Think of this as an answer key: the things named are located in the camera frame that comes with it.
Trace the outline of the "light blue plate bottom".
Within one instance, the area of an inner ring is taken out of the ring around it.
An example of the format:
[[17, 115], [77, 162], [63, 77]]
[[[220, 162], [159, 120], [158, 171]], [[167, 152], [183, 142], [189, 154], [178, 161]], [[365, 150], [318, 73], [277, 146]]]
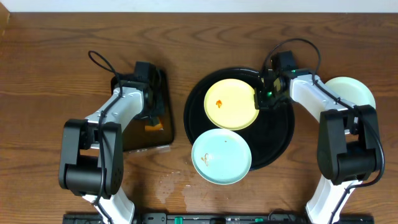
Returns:
[[229, 185], [239, 182], [249, 172], [252, 154], [239, 134], [217, 128], [205, 131], [194, 141], [192, 163], [205, 180]]

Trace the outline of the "light blue plate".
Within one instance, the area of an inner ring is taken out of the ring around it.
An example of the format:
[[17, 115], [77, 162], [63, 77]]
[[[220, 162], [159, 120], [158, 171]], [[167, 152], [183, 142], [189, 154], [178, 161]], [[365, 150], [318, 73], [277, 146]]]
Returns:
[[249, 172], [252, 154], [239, 134], [217, 128], [205, 131], [194, 141], [192, 163], [205, 180], [229, 185], [239, 182]]
[[350, 77], [336, 77], [327, 81], [325, 85], [338, 96], [358, 106], [376, 107], [376, 101], [370, 89], [359, 80]]

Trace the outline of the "light blue plate top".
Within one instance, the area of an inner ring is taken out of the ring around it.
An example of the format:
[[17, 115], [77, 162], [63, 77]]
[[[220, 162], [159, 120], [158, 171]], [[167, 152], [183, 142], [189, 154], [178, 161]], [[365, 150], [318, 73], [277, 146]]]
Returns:
[[338, 96], [358, 106], [376, 107], [376, 101], [370, 89], [359, 80], [350, 77], [336, 77], [327, 81], [325, 85]]

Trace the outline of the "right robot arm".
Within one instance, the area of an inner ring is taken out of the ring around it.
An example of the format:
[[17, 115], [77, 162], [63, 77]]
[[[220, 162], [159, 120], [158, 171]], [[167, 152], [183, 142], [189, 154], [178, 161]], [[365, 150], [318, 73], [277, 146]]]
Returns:
[[307, 69], [259, 72], [255, 107], [276, 109], [294, 101], [319, 123], [317, 163], [321, 179], [305, 209], [311, 223], [336, 223], [353, 190], [378, 183], [385, 171], [377, 113], [357, 106], [330, 90]]

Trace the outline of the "yellow plate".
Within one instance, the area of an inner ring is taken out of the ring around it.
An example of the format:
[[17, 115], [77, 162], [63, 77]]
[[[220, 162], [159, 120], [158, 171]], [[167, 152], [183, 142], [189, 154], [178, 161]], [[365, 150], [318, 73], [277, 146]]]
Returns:
[[205, 94], [203, 106], [214, 125], [232, 131], [250, 126], [259, 115], [254, 103], [254, 88], [233, 78], [213, 84]]

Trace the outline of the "green orange sponge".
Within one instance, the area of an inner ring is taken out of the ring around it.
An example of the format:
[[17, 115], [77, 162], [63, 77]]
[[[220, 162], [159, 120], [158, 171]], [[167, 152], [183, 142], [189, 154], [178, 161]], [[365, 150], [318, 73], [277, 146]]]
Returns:
[[164, 126], [159, 117], [148, 119], [144, 126], [145, 131], [162, 131]]

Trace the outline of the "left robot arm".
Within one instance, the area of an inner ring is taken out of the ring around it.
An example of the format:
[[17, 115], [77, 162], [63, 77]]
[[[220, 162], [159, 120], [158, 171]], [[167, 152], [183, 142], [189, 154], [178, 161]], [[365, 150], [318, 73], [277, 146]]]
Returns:
[[89, 201], [104, 223], [132, 223], [135, 206], [121, 187], [123, 152], [174, 140], [166, 74], [147, 62], [111, 80], [111, 98], [63, 127], [59, 184]]

